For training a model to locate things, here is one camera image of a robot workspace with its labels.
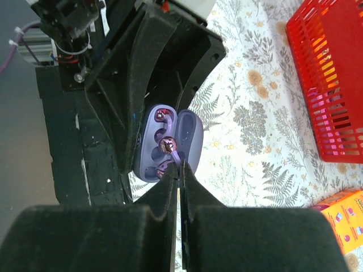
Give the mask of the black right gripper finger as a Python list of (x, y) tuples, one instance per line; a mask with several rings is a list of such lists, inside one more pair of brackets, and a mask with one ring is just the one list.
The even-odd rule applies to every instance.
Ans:
[(178, 168), (130, 205), (32, 206), (1, 245), (2, 271), (173, 271)]
[(227, 207), (181, 164), (181, 236), (187, 271), (347, 271), (316, 209)]
[(112, 18), (85, 81), (85, 168), (88, 174), (130, 172), (155, 66), (178, 27), (165, 11)]
[(225, 57), (219, 35), (184, 19), (166, 44), (147, 88), (145, 107), (166, 104), (187, 109), (208, 75)]

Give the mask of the purple metallic earbud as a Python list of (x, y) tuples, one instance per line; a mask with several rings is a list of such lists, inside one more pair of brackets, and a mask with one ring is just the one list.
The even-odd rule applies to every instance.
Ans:
[(162, 122), (167, 124), (167, 128), (164, 130), (163, 133), (156, 132), (155, 134), (155, 141), (159, 142), (163, 137), (171, 135), (173, 126), (172, 112), (165, 108), (158, 109), (155, 113), (154, 119), (156, 122)]
[(163, 155), (168, 156), (168, 158), (161, 162), (155, 170), (157, 178), (161, 179), (169, 164), (175, 163), (176, 166), (179, 167), (182, 160), (178, 154), (177, 141), (173, 137), (163, 137), (158, 143), (158, 148)]

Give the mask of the lavender earbud charging case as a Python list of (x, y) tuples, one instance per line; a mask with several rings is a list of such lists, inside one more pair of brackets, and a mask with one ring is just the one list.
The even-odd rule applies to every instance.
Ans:
[(158, 182), (171, 163), (187, 162), (193, 173), (201, 158), (204, 129), (199, 116), (184, 109), (157, 104), (145, 115), (134, 157), (134, 174)]

